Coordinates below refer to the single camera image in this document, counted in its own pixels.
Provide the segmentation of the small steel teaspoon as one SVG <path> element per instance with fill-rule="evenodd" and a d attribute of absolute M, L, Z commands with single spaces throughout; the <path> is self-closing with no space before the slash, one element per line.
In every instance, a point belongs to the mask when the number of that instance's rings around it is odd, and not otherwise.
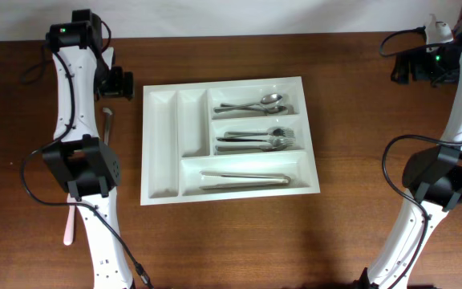
<path fill-rule="evenodd" d="M 105 115 L 103 142 L 104 144 L 108 145 L 111 133 L 113 111 L 110 108 L 103 108 L 103 114 Z"/>

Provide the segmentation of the steel spoon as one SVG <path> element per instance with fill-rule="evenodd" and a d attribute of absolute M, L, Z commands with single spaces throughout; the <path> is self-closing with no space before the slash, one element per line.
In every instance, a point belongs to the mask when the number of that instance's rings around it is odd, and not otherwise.
<path fill-rule="evenodd" d="M 256 108 L 253 106 L 239 108 L 239 110 L 243 111 L 253 111 L 253 112 L 262 112 L 266 116 L 268 115 L 287 115 L 289 113 L 289 109 L 286 106 L 275 106 L 273 108 Z"/>
<path fill-rule="evenodd" d="M 231 105 L 231 106 L 225 106 L 225 107 L 216 107 L 213 109 L 215 113 L 222 113 L 222 112 L 229 112 L 232 110 L 238 110 L 239 108 L 243 107 L 248 107 L 248 106 L 253 106 L 253 107 L 259 107 L 259 108 L 273 108 L 275 106 L 278 106 L 283 100 L 283 96 L 278 93 L 273 93 L 269 94 L 266 96 L 263 96 L 259 102 L 257 103 L 248 103 L 248 104 L 240 104 L 240 105 Z"/>

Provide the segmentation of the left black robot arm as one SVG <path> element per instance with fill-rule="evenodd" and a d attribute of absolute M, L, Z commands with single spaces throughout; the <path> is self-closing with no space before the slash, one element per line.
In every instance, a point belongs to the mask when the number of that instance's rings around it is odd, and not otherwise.
<path fill-rule="evenodd" d="M 46 34 L 58 81 L 55 143 L 43 160 L 83 219 L 96 288 L 133 288 L 116 214 L 120 161 L 100 137 L 95 102 L 132 99 L 134 78 L 115 64 L 113 48 L 103 42 L 103 22 L 91 10 L 75 10 L 71 21 Z"/>

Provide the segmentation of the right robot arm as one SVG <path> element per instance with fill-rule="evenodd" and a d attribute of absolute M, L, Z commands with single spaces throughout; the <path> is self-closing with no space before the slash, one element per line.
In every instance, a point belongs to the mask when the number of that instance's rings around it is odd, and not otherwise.
<path fill-rule="evenodd" d="M 407 134 L 396 142 L 420 140 L 432 147 L 414 153 L 395 191 L 403 204 L 379 257 L 363 269 L 354 288 L 406 288 L 409 276 L 433 230 L 462 203 L 462 7 L 455 26 L 435 17 L 412 29 L 425 44 L 391 53 L 391 81 L 407 84 L 427 80 L 433 87 L 454 83 L 455 99 L 441 138 Z"/>

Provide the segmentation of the white plastic cutlery tray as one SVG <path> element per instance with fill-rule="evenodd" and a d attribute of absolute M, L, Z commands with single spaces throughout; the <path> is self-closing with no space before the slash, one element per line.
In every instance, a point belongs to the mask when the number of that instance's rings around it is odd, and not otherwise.
<path fill-rule="evenodd" d="M 301 77 L 149 85 L 143 93 L 141 205 L 320 193 Z M 289 109 L 287 115 L 213 111 L 220 106 L 257 103 L 273 93 L 283 96 L 279 105 Z M 226 132 L 261 132 L 272 127 L 293 129 L 295 143 L 274 152 L 221 153 L 215 149 L 216 145 L 271 145 L 217 138 Z M 203 190 L 199 187 L 281 179 L 208 177 L 201 171 L 282 173 L 292 180 L 284 186 Z"/>

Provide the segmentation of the pink plastic knife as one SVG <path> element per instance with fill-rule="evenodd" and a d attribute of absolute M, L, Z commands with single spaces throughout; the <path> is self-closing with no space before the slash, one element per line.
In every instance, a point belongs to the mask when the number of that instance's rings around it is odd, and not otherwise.
<path fill-rule="evenodd" d="M 70 246 L 75 238 L 75 206 L 69 206 L 67 214 L 67 222 L 64 230 L 63 244 Z"/>

